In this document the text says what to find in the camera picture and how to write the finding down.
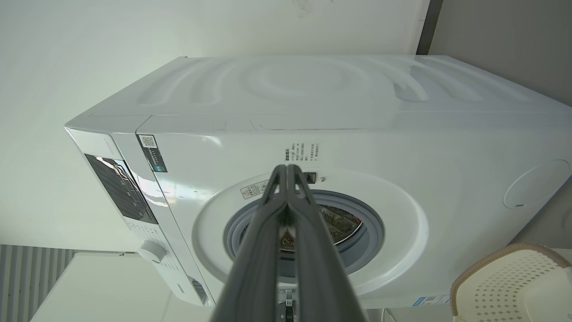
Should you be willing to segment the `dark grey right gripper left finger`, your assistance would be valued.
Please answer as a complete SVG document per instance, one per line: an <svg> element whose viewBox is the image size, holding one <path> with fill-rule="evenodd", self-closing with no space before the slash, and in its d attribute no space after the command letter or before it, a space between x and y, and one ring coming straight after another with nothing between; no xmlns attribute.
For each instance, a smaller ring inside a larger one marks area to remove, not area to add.
<svg viewBox="0 0 572 322"><path fill-rule="evenodd" d="M279 217L286 209L286 165L274 168L211 317L212 322L274 322Z"/></svg>

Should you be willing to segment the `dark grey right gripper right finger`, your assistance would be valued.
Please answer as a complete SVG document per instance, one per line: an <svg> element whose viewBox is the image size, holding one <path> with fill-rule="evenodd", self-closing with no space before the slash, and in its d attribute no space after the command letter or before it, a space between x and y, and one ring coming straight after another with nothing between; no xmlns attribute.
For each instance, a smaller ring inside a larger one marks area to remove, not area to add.
<svg viewBox="0 0 572 322"><path fill-rule="evenodd" d="M294 216L298 320L364 322L341 257L297 165L287 167L287 205Z"/></svg>

